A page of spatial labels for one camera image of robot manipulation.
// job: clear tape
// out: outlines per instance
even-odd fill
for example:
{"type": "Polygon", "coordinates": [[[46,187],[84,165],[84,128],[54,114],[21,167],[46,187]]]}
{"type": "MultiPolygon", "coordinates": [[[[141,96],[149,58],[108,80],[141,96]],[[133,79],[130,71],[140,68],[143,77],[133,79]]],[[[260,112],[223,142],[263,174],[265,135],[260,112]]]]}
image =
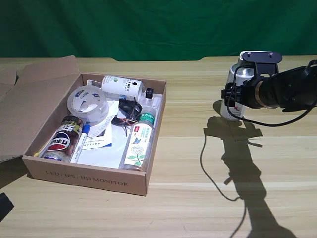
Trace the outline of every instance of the clear tape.
{"type": "Polygon", "coordinates": [[[82,86],[74,90],[68,97],[67,107],[72,115],[89,125],[100,123],[108,114],[105,93],[92,85],[82,86]]]}

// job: blue marker cap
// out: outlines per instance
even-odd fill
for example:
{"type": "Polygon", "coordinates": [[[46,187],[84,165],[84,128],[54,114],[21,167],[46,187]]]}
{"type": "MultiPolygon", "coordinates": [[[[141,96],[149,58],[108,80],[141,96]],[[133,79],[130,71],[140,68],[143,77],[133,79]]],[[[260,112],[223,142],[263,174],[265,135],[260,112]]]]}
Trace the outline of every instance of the blue marker cap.
{"type": "Polygon", "coordinates": [[[83,128],[83,133],[86,133],[88,134],[89,133],[89,130],[90,130],[90,125],[84,125],[84,128],[83,128]]]}

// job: soda can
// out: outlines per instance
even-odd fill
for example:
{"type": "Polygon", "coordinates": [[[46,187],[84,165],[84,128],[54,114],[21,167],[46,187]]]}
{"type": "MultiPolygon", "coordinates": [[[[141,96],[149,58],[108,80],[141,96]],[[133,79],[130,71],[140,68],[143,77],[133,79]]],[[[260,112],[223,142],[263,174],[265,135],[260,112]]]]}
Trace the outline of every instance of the soda can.
{"type": "Polygon", "coordinates": [[[83,127],[84,123],[78,117],[64,117],[43,158],[69,162],[83,127]]]}

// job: white bottle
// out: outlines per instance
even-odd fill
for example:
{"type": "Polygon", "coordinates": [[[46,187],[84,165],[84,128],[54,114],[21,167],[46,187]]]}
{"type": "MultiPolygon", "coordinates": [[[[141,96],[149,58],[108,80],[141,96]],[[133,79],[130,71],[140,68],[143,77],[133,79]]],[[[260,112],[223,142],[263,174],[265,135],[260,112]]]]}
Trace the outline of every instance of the white bottle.
{"type": "Polygon", "coordinates": [[[145,87],[142,81],[106,75],[101,89],[109,94],[119,95],[120,99],[139,102],[145,87]]]}
{"type": "MultiPolygon", "coordinates": [[[[234,71],[236,70],[238,66],[239,64],[236,63],[230,68],[227,83],[233,82],[234,71]]],[[[253,77],[253,74],[254,74],[254,70],[252,68],[238,69],[237,75],[236,75],[236,85],[240,86],[242,85],[244,81],[250,80],[253,77]]],[[[240,103],[236,103],[234,107],[229,107],[229,109],[234,115],[238,117],[242,117],[244,115],[246,106],[243,106],[240,103]]],[[[238,120],[237,118],[234,118],[233,116],[229,114],[227,110],[227,106],[224,104],[224,99],[222,99],[222,102],[221,102],[220,114],[227,120],[238,120]]]]}
{"type": "Polygon", "coordinates": [[[119,169],[146,171],[154,135],[153,125],[156,110],[151,99],[142,104],[138,123],[132,126],[119,169]]]}

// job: green backdrop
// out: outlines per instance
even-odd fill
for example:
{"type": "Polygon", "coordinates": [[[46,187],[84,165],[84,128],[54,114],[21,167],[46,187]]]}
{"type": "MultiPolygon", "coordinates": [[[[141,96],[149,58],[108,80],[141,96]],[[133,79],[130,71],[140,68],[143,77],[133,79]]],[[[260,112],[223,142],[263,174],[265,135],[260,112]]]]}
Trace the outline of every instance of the green backdrop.
{"type": "Polygon", "coordinates": [[[0,0],[0,57],[317,55],[317,0],[0,0]]]}

